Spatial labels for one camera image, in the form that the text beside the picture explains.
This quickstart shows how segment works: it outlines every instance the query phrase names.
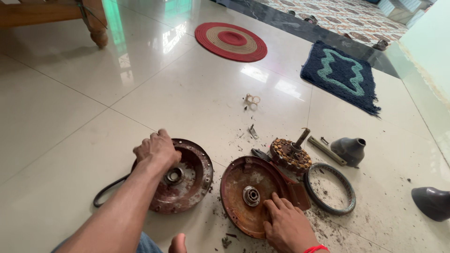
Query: red thread bracelet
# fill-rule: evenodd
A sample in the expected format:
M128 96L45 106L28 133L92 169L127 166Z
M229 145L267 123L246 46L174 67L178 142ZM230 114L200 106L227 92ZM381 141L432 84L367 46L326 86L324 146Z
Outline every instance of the red thread bracelet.
M311 248L305 250L305 252L303 252L303 253L313 253L313 252L316 252L319 249L324 249L324 250L330 252L327 247L325 247L323 244L321 244L319 246L311 247Z

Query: rusty fan cover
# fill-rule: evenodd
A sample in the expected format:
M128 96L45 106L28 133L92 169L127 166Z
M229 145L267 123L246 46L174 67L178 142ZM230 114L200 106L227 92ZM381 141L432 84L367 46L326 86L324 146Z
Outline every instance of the rusty fan cover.
M199 203L212 183L212 163L206 152L192 141L172 139L181 161L159 182L150 207L158 213L184 212Z
M243 198L246 187L252 186L259 193L260 201L250 206ZM270 214L263 206L271 193L292 202L288 184L280 173L264 159L243 156L234 160L225 170L220 183L222 205L228 218L243 233L258 239L265 239L263 221L270 221Z

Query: round jute mat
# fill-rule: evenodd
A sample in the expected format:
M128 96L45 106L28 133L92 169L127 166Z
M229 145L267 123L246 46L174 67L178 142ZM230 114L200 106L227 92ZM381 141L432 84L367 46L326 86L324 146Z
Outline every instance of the round jute mat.
M203 23L195 38L208 51L239 62L255 62L267 54L267 46L256 34L227 23Z

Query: jeans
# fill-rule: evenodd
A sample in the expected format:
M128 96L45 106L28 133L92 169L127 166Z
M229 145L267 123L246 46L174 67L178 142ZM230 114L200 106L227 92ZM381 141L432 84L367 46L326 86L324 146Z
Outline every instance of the jeans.
M61 242L51 253L55 253L56 250L63 245L67 239ZM162 251L158 248L156 243L150 239L150 237L141 232L141 238L139 239L138 248L136 249L136 253L162 253Z

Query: blue doormat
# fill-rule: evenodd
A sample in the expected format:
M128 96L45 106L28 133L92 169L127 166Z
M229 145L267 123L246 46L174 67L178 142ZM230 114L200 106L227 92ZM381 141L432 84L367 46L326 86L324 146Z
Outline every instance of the blue doormat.
M367 61L316 41L300 77L378 117L381 108L373 104L377 97L372 68Z

